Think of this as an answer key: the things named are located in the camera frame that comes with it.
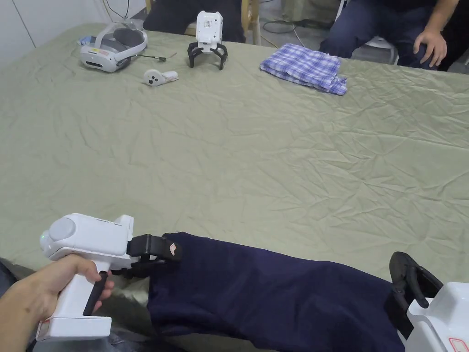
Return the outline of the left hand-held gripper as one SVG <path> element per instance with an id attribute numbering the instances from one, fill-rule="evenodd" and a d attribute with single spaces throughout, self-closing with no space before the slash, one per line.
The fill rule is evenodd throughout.
<path id="1" fill-rule="evenodd" d="M 166 261 L 182 260 L 180 245 L 167 236 L 133 236 L 134 219 L 115 221 L 73 213 L 46 230 L 40 238 L 44 255 L 57 261 L 70 254 L 91 260 L 101 280 L 90 282 L 76 274 L 60 292 L 54 313 L 40 322 L 37 341 L 95 340 L 110 335 L 112 318 L 95 316 L 94 307 L 104 290 L 109 271 L 126 280 L 144 279 Z M 155 257 L 156 259 L 139 262 Z"/>

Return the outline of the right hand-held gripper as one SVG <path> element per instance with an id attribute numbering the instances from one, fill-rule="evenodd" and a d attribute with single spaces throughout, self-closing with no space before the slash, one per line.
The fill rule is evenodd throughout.
<path id="1" fill-rule="evenodd" d="M 406 253 L 390 259 L 391 291 L 384 310 L 407 352 L 469 350 L 469 285 L 445 286 Z"/>

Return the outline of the person's left hand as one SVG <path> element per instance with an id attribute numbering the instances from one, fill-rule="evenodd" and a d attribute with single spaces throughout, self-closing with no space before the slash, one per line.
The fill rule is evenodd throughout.
<path id="1" fill-rule="evenodd" d="M 105 290 L 101 299 L 110 296 L 113 283 L 108 284 L 101 278 L 96 264 L 71 254 L 16 283 L 16 287 L 12 288 L 15 291 L 15 303 L 11 304 L 11 307 L 16 309 L 14 315 L 32 326 L 51 316 L 56 308 L 59 293 L 75 275 L 83 276 L 85 281 L 92 284 L 104 283 Z"/>

